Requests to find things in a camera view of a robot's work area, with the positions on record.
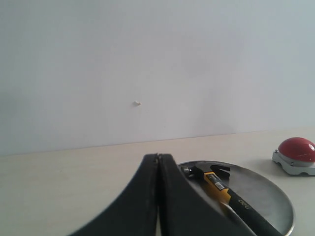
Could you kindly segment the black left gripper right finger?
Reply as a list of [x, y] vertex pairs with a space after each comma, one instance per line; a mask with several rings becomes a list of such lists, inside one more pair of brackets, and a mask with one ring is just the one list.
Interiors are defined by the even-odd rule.
[[157, 205], [162, 236], [251, 236], [213, 209], [189, 184], [173, 156], [159, 154]]

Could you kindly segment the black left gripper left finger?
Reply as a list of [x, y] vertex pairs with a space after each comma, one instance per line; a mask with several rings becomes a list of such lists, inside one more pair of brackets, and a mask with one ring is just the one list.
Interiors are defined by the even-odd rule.
[[156, 234], [158, 155], [147, 154], [122, 193], [73, 236], [154, 236]]

